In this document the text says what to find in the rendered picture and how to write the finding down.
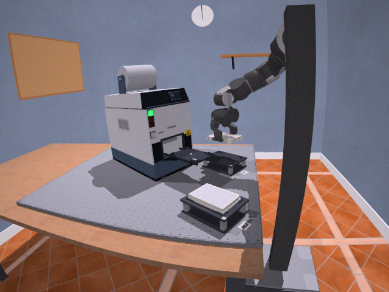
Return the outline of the grey roll on bracket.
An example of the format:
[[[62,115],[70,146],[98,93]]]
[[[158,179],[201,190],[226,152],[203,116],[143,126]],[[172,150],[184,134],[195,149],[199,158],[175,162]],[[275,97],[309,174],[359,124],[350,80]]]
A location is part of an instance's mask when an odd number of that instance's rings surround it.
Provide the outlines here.
[[[157,82],[157,72],[153,65],[121,66],[117,76],[125,75],[126,91],[153,88]]]

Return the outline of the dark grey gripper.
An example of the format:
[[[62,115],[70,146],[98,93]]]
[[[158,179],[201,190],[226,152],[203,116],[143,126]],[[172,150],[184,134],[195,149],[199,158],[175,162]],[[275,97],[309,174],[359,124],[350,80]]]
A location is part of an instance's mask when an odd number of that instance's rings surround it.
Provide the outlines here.
[[[219,124],[223,127],[229,127],[230,134],[237,134],[237,126],[231,122],[238,121],[239,112],[236,108],[232,107],[231,100],[231,95],[226,95],[225,101],[228,104],[228,108],[214,109],[212,111],[210,128],[214,131],[214,137],[212,138],[213,141],[223,142],[222,131],[218,130]]]

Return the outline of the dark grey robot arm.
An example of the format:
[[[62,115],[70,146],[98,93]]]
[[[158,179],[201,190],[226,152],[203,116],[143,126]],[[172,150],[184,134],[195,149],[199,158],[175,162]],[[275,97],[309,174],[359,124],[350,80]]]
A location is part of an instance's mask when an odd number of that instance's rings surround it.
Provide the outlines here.
[[[228,104],[225,101],[225,97],[228,94],[232,94],[232,104],[244,100],[250,93],[262,89],[280,78],[279,75],[286,69],[284,15],[283,24],[278,29],[276,38],[271,42],[270,49],[271,54],[267,61],[260,64],[256,69],[244,74],[244,78],[232,80],[229,85],[215,93],[213,98],[215,105],[227,107]]]

